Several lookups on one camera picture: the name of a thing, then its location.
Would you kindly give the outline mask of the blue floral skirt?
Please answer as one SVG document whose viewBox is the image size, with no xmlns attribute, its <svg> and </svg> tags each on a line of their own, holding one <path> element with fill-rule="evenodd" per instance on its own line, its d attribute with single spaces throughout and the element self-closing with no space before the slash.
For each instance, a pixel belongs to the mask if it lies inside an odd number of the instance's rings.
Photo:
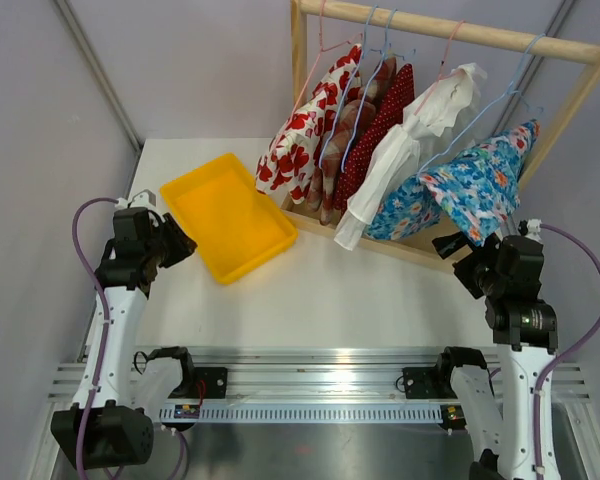
<svg viewBox="0 0 600 480">
<path fill-rule="evenodd" d="M 482 246 L 518 208 L 519 177 L 539 133 L 539 122 L 531 119 L 409 177 L 381 203 L 365 234 L 398 240 L 448 216 Z"/>
</svg>

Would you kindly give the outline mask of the white ruffled skirt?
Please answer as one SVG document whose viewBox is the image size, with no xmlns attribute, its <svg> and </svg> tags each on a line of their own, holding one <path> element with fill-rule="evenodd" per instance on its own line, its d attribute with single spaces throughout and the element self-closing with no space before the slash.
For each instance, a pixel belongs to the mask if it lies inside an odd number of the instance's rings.
<svg viewBox="0 0 600 480">
<path fill-rule="evenodd" d="M 451 145 L 478 115 L 486 79 L 477 64 L 462 64 L 403 108 L 402 120 L 373 148 L 366 173 L 345 200 L 334 237 L 338 245 L 352 250 L 364 235 L 397 240 L 439 222 L 417 172 L 426 162 L 448 161 L 471 141 L 465 134 Z"/>
</svg>

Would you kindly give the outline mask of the white red poppy skirt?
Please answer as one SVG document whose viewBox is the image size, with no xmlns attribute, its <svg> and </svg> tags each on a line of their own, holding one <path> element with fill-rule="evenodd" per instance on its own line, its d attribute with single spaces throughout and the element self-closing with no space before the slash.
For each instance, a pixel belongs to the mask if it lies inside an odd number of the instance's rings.
<svg viewBox="0 0 600 480">
<path fill-rule="evenodd" d="M 333 131 L 338 108 L 357 97 L 362 45 L 357 43 L 340 57 L 318 82 L 311 99 L 299 107 L 258 160 L 256 190 L 263 194 L 287 193 L 302 203 L 318 166 L 323 141 Z"/>
</svg>

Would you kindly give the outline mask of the red white polka-dot skirt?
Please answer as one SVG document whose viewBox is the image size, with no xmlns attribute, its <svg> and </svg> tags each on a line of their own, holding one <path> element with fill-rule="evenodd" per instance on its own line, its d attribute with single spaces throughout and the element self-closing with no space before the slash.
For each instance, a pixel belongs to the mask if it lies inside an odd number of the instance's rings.
<svg viewBox="0 0 600 480">
<path fill-rule="evenodd" d="M 403 121 L 403 109 L 414 99 L 413 66 L 407 63 L 396 74 L 380 103 L 378 113 L 347 155 L 334 200 L 334 208 L 341 214 L 346 212 L 347 200 L 364 182 L 374 149 L 393 126 Z"/>
</svg>

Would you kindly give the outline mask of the red beige plaid skirt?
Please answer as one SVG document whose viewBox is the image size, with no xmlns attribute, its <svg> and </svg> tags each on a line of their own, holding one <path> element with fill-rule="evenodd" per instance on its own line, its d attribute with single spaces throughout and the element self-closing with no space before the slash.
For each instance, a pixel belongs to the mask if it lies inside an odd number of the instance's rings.
<svg viewBox="0 0 600 480">
<path fill-rule="evenodd" d="M 392 55 L 385 61 L 381 72 L 376 78 L 380 90 L 378 96 L 374 97 L 374 89 L 369 90 L 370 103 L 365 103 L 362 109 L 362 115 L 358 125 L 358 134 L 354 143 L 364 134 L 371 121 L 377 114 L 377 109 L 385 96 L 388 88 L 396 76 L 396 58 Z M 362 90 L 360 87 L 357 97 L 349 101 L 338 115 L 338 122 L 333 131 L 333 136 L 326 144 L 326 152 L 322 158 L 322 166 L 314 170 L 312 176 L 309 194 L 307 197 L 307 207 L 312 211 L 318 211 L 321 225 L 329 225 L 334 211 L 334 196 L 336 180 L 340 175 L 341 161 L 345 148 L 352 136 L 353 124 L 356 113 L 361 105 Z"/>
</svg>

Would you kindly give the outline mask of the blue wire hanger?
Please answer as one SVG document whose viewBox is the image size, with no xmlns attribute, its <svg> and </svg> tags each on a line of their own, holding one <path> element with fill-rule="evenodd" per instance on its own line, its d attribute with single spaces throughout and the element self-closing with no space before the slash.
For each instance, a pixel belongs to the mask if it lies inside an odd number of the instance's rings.
<svg viewBox="0 0 600 480">
<path fill-rule="evenodd" d="M 454 138 L 453 140 L 449 143 L 449 145 L 447 146 L 447 148 L 445 150 L 443 150 L 440 153 L 437 153 L 435 155 L 433 155 L 429 160 L 427 160 L 424 164 L 422 164 L 418 170 L 417 173 L 420 174 L 421 172 L 424 171 L 424 169 L 426 167 L 428 167 L 429 165 L 431 165 L 433 162 L 435 162 L 436 160 L 438 160 L 440 157 L 446 156 L 447 154 L 449 154 L 452 150 L 453 147 L 455 147 L 458 142 L 465 136 L 465 134 L 467 132 L 469 132 L 473 126 L 478 122 L 479 119 L 481 119 L 484 114 L 490 110 L 494 105 L 498 104 L 499 102 L 501 102 L 502 100 L 504 100 L 507 97 L 510 97 L 512 95 L 515 94 L 519 94 L 520 90 L 517 87 L 517 84 L 519 83 L 519 80 L 522 77 L 523 74 L 523 67 L 525 65 L 525 59 L 527 56 L 529 56 L 531 54 L 531 50 L 532 48 L 536 45 L 536 43 L 542 39 L 546 37 L 545 33 L 540 33 L 538 35 L 536 35 L 531 42 L 527 45 L 527 47 L 525 48 L 525 50 L 523 51 L 523 53 L 520 56 L 520 60 L 516 66 L 516 70 L 514 71 L 513 75 L 511 76 L 509 83 L 506 86 L 506 89 L 495 99 L 493 99 L 492 101 L 490 101 L 466 126 L 463 130 L 461 130 Z"/>
</svg>

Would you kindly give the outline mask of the blue wire hanger polka-dot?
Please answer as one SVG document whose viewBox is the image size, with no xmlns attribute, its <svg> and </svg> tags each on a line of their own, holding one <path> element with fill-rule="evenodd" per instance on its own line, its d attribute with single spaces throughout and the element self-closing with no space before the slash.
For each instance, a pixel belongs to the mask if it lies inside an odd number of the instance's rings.
<svg viewBox="0 0 600 480">
<path fill-rule="evenodd" d="M 370 75 L 367 83 L 365 84 L 364 89 L 362 90 L 362 97 L 361 97 L 361 105 L 358 108 L 358 111 L 356 113 L 356 118 L 353 124 L 353 131 L 352 131 L 352 136 L 345 148 L 343 157 L 342 157 L 342 161 L 341 161 L 341 172 L 344 173 L 345 172 L 345 167 L 346 167 L 346 161 L 347 161 L 347 157 L 348 154 L 352 148 L 353 142 L 356 140 L 357 134 L 358 134 L 358 125 L 360 122 L 360 118 L 362 115 L 362 109 L 365 103 L 370 103 L 371 99 L 369 98 L 369 90 L 371 88 L 374 89 L 374 97 L 378 96 L 378 91 L 380 90 L 380 88 L 377 85 L 376 82 L 376 78 L 379 75 L 379 73 L 382 70 L 382 67 L 385 64 L 385 61 L 389 59 L 390 56 L 392 56 L 392 44 L 390 41 L 390 34 L 389 34 L 389 30 L 391 29 L 391 23 L 393 20 L 393 17 L 395 16 L 395 14 L 397 13 L 397 9 L 393 9 L 391 11 L 391 13 L 388 16 L 387 19 L 387 23 L 384 27 L 384 43 L 383 46 L 380 50 L 373 50 L 376 53 L 380 53 L 381 54 L 381 58 L 376 66 L 376 68 L 374 69 L 373 73 Z"/>
</svg>

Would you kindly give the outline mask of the pink wire hanger white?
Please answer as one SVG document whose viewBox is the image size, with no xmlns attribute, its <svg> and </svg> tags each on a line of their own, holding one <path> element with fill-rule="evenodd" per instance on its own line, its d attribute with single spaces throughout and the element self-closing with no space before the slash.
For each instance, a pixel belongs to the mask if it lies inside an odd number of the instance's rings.
<svg viewBox="0 0 600 480">
<path fill-rule="evenodd" d="M 434 83 L 432 83 L 432 85 L 427 89 L 427 91 L 424 93 L 424 97 L 422 99 L 422 101 L 419 103 L 419 105 L 417 106 L 414 115 L 418 116 L 420 111 L 422 110 L 422 108 L 426 105 L 426 103 L 428 102 L 429 98 L 431 97 L 431 95 L 435 92 L 436 88 L 438 87 L 439 83 L 446 78 L 444 76 L 444 72 L 445 72 L 445 64 L 447 63 L 448 60 L 448 56 L 451 50 L 451 45 L 452 42 L 454 41 L 455 36 L 457 35 L 458 31 L 460 30 L 460 28 L 466 23 L 465 19 L 460 20 L 459 22 L 457 22 L 457 24 L 454 26 L 454 29 L 452 30 L 451 34 L 448 37 L 448 40 L 446 42 L 446 46 L 445 46 L 445 50 L 444 50 L 444 55 L 440 61 L 440 66 L 439 66 L 439 70 L 438 70 L 438 74 L 436 77 L 436 80 Z"/>
</svg>

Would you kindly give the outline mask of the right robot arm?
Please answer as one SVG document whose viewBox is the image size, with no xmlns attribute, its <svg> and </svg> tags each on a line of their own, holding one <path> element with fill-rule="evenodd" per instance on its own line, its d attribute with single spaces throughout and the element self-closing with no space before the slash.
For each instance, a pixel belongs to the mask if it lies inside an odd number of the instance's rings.
<svg viewBox="0 0 600 480">
<path fill-rule="evenodd" d="M 550 365 L 557 357 L 557 316 L 540 299 L 544 266 L 539 233 L 499 238 L 481 246 L 462 233 L 434 239 L 446 259 L 464 246 L 470 253 L 453 273 L 485 301 L 486 323 L 499 359 L 502 395 L 481 350 L 447 347 L 431 367 L 405 367 L 395 384 L 409 400 L 449 399 L 444 428 L 465 428 L 472 442 L 472 479 L 557 479 L 551 413 Z"/>
</svg>

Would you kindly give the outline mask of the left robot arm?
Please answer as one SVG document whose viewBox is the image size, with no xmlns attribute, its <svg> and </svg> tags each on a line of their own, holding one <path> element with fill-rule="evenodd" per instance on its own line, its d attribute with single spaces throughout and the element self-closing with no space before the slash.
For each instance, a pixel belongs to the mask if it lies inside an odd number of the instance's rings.
<svg viewBox="0 0 600 480">
<path fill-rule="evenodd" d="M 50 430 L 80 478 L 100 470 L 109 479 L 151 457 L 162 408 L 173 399 L 176 419 L 201 419 L 207 400 L 226 397 L 228 371 L 197 367 L 185 347 L 161 347 L 145 357 L 131 380 L 137 327 L 161 269 L 196 249 L 176 220 L 147 207 L 113 215 L 113 236 L 97 268 L 87 272 L 96 290 L 94 338 L 70 406 L 53 414 Z"/>
</svg>

